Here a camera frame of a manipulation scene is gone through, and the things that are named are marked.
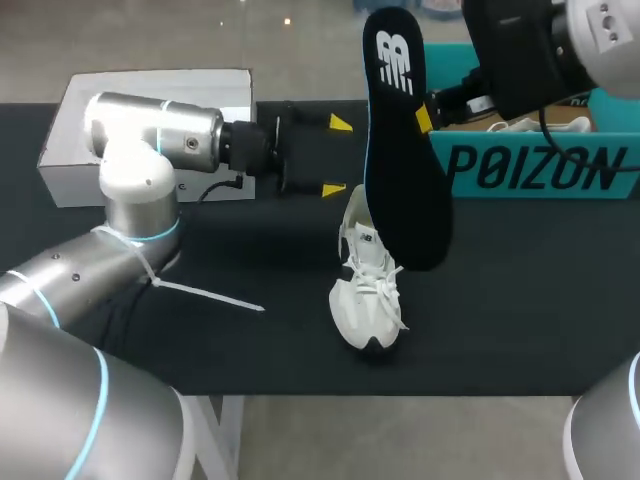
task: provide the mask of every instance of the white cable tie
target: white cable tie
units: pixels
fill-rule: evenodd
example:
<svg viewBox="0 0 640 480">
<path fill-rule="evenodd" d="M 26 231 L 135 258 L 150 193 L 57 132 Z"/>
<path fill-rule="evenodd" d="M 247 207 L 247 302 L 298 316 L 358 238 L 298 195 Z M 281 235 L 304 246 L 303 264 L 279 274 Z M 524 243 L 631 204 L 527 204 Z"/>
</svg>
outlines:
<svg viewBox="0 0 640 480">
<path fill-rule="evenodd" d="M 113 228 L 107 225 L 99 225 L 91 231 L 104 232 L 120 240 L 120 242 L 123 243 L 131 251 L 131 253 L 133 253 L 136 257 L 138 257 L 138 260 L 140 260 L 140 263 L 142 263 L 142 266 L 147 272 L 147 275 L 151 279 L 151 284 L 154 287 L 165 287 L 165 288 L 171 288 L 173 290 L 180 290 L 182 292 L 192 293 L 194 295 L 199 295 L 201 297 L 207 297 L 212 300 L 217 300 L 220 302 L 229 303 L 231 305 L 236 305 L 238 307 L 247 308 L 249 310 L 255 310 L 256 312 L 265 311 L 264 307 L 261 307 L 260 305 L 254 305 L 253 303 L 243 302 L 242 300 L 236 300 L 235 298 L 226 297 L 224 295 L 208 292 L 206 290 L 201 290 L 199 288 L 189 287 L 187 285 L 181 285 L 179 283 L 165 282 L 164 280 L 161 280 L 156 276 L 155 272 L 151 268 L 151 265 L 149 265 L 149 262 L 147 261 L 145 256 L 142 254 L 142 252 L 133 244 L 133 242 L 130 239 L 122 235 L 120 232 L 114 230 Z"/>
</svg>

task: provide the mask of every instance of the robotic arm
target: robotic arm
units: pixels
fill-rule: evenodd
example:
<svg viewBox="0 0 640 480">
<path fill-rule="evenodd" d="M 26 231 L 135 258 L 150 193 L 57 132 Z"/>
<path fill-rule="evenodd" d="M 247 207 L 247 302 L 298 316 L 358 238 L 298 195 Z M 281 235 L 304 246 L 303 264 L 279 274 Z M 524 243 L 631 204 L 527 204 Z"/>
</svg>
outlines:
<svg viewBox="0 0 640 480">
<path fill-rule="evenodd" d="M 638 0 L 466 0 L 463 12 L 480 67 L 461 85 L 435 95 L 430 107 L 438 112 L 434 123 L 439 126 L 492 110 L 512 119 L 595 86 L 615 96 L 640 98 Z M 103 159 L 100 187 L 107 224 L 126 237 L 154 271 L 164 268 L 179 248 L 174 168 L 215 172 L 226 163 L 252 176 L 282 169 L 265 132 L 251 123 L 225 123 L 217 109 L 104 93 L 89 104 L 85 136 L 89 149 Z M 101 478 L 188 478 L 190 468 L 180 466 L 180 452 L 193 450 L 185 447 L 192 427 L 184 399 L 143 374 L 131 373 L 131 367 L 115 359 L 105 360 L 99 351 L 94 353 L 63 332 L 37 328 L 53 323 L 64 329 L 144 275 L 136 253 L 118 238 L 92 231 L 0 278 L 0 384 L 14 387 L 0 394 L 0 409 L 11 412 L 0 417 L 0 431 L 21 432 L 20 441 L 0 448 L 0 473 L 47 478 L 61 472 L 62 478 L 75 478 L 83 468 Z M 45 363 L 59 360 L 50 372 L 51 377 L 62 375 L 59 382 L 39 377 L 44 370 L 33 359 L 42 352 Z M 565 429 L 572 480 L 637 478 L 637 361 L 636 357 L 597 386 L 572 411 Z M 101 377 L 96 378 L 96 371 Z M 94 413 L 109 371 L 117 401 L 107 404 L 106 414 L 100 408 Z M 25 428 L 23 419 L 34 414 L 51 418 L 48 403 L 25 394 L 34 385 L 42 387 L 37 399 L 58 402 L 59 425 L 44 422 L 55 425 L 44 437 L 55 438 L 58 427 L 70 432 L 62 442 L 64 458 L 55 453 L 56 442 L 38 441 L 44 438 L 38 426 Z M 65 386 L 70 392 L 66 397 L 59 393 Z M 162 402 L 154 401 L 160 397 Z M 97 437 L 78 433 L 73 423 L 78 412 L 83 415 L 79 431 L 93 431 L 103 414 L 109 428 Z M 140 432 L 148 428 L 145 438 L 135 443 L 149 445 L 146 456 L 138 455 L 135 446 L 123 445 L 116 452 L 121 460 L 112 461 L 113 446 L 122 441 L 116 440 L 118 430 L 112 425 L 120 425 L 122 418 L 142 419 Z M 153 425 L 163 432 L 156 434 Z M 624 448 L 617 448 L 616 442 Z M 48 464 L 43 463 L 43 470 L 25 470 L 32 462 L 22 457 L 24 451 L 33 452 L 30 458 L 48 459 Z M 86 451 L 93 453 L 83 457 Z M 142 472 L 140 465 L 160 458 L 157 452 L 166 460 L 163 470 Z M 136 462 L 134 454 L 148 461 Z M 189 464 L 193 453 L 186 457 Z"/>
<path fill-rule="evenodd" d="M 640 98 L 639 2 L 466 0 L 462 8 L 480 67 L 438 93 L 443 126 L 488 110 L 511 120 L 596 86 Z"/>
</svg>

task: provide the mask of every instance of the black table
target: black table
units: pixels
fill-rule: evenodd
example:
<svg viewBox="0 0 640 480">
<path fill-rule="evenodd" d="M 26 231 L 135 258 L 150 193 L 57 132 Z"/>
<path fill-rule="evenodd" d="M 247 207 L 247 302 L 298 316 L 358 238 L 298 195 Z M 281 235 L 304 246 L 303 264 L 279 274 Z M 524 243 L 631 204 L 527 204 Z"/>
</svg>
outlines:
<svg viewBox="0 0 640 480">
<path fill-rule="evenodd" d="M 362 102 L 298 107 L 366 130 Z M 260 104 L 259 119 L 280 108 Z M 0 106 L 1 270 L 103 221 L 98 208 L 57 209 L 36 170 L 55 109 Z M 328 179 L 361 175 L 363 135 L 302 129 L 294 150 Z M 190 230 L 164 278 L 266 313 L 151 289 L 126 348 L 107 350 L 187 395 L 577 395 L 640 348 L 636 201 L 458 201 L 446 264 L 398 277 L 411 331 L 371 362 L 345 346 L 328 306 L 348 194 L 275 200 L 263 184 L 258 193 L 186 206 Z M 106 311 L 72 333 L 96 342 Z"/>
</svg>

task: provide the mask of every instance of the new balance logo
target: new balance logo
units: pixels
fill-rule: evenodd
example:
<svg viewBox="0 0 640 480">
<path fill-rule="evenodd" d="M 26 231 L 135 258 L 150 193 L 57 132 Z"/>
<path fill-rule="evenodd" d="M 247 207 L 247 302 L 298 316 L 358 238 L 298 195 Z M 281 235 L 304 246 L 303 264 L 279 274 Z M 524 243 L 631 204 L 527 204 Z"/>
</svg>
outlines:
<svg viewBox="0 0 640 480">
<path fill-rule="evenodd" d="M 413 95 L 411 79 L 405 78 L 405 75 L 411 71 L 407 41 L 400 35 L 391 37 L 387 32 L 380 31 L 376 35 L 376 43 L 378 58 L 386 63 L 386 66 L 380 67 L 381 80 Z"/>
</svg>

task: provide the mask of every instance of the black insole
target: black insole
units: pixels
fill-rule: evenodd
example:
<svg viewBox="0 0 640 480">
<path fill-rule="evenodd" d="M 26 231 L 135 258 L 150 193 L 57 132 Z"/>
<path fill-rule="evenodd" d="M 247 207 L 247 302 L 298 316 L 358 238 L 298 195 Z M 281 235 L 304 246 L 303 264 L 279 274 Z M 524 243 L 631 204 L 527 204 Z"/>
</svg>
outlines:
<svg viewBox="0 0 640 480">
<path fill-rule="evenodd" d="M 447 255 L 453 207 L 451 186 L 429 140 L 420 26 L 404 9 L 378 10 L 367 20 L 362 47 L 369 85 L 369 210 L 397 263 L 430 270 Z"/>
</svg>

